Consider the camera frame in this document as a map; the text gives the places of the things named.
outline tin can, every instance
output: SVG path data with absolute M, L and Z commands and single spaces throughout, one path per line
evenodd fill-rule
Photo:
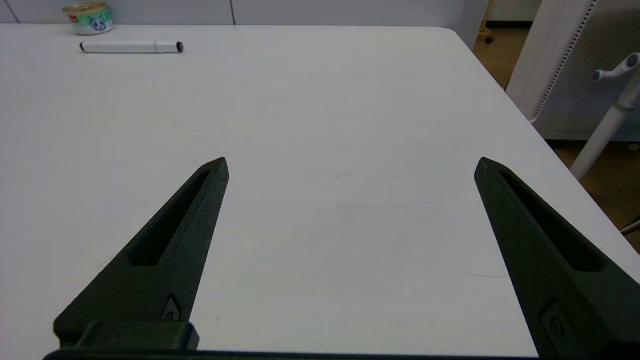
M 109 8 L 105 3 L 77 3 L 65 6 L 74 32 L 78 35 L 96 35 L 113 29 Z

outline can label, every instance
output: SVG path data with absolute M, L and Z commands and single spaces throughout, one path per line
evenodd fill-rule
M 71 20 L 71 26 L 73 26 L 78 35 L 94 35 L 113 28 L 109 10 L 91 15 L 70 15 L 69 20 Z

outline white table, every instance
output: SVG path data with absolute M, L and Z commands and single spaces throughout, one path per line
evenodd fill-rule
M 230 182 L 201 349 L 535 356 L 473 174 L 512 168 L 634 279 L 640 261 L 452 31 L 119 26 L 182 55 L 0 26 L 0 354 L 52 322 L 201 164 Z

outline cat food can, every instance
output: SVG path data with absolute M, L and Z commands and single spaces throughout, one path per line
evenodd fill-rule
M 113 29 L 109 8 L 105 3 L 77 3 L 65 6 L 71 26 L 78 35 L 96 35 Z

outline wooden floor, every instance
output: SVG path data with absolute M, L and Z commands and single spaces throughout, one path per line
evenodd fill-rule
M 529 30 L 493 29 L 494 41 L 476 42 L 474 54 L 502 88 L 506 88 Z M 560 160 L 570 167 L 586 142 L 549 141 Z M 625 143 L 610 143 L 582 185 L 621 229 L 640 216 L 640 152 L 630 152 Z M 640 254 L 640 231 L 627 236 Z

